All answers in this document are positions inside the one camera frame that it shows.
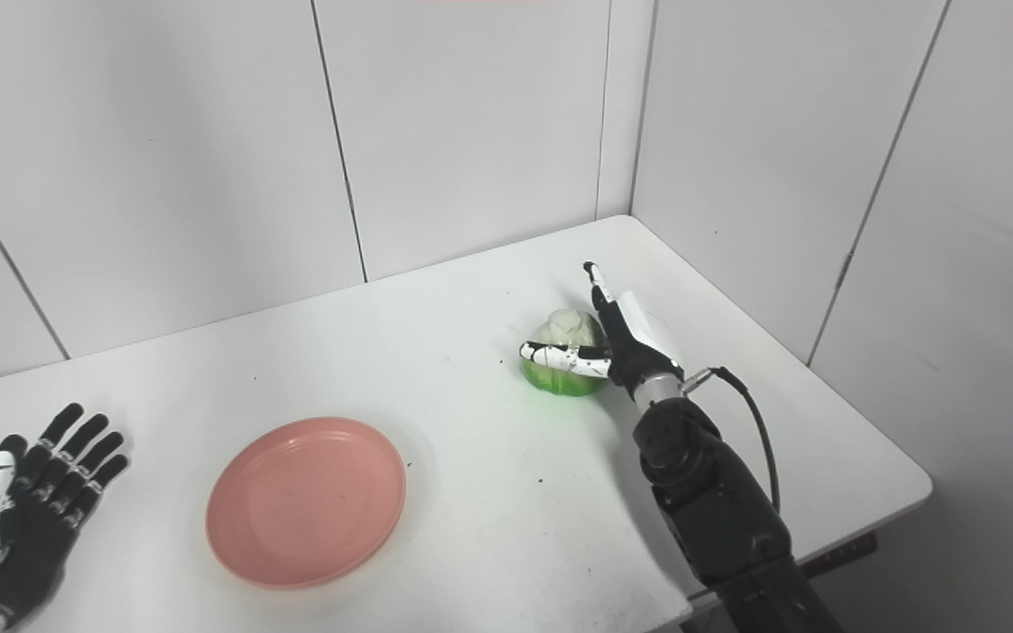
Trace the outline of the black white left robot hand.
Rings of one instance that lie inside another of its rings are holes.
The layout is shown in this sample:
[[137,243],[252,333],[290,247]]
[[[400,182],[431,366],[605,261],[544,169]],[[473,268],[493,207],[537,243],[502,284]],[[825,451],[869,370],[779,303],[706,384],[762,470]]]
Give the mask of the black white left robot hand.
[[37,440],[0,441],[0,632],[51,600],[102,494],[128,468],[105,414],[67,404]]

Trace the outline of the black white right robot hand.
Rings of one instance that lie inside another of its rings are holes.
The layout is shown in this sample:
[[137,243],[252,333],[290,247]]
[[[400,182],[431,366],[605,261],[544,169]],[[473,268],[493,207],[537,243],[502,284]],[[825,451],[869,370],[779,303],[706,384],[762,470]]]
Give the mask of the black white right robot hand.
[[602,342],[522,342],[519,357],[537,366],[582,376],[607,378],[634,394],[639,385],[655,375],[671,375],[682,381],[679,354],[652,327],[647,309],[634,293],[615,296],[606,276],[593,261],[582,265],[590,283],[594,320]]

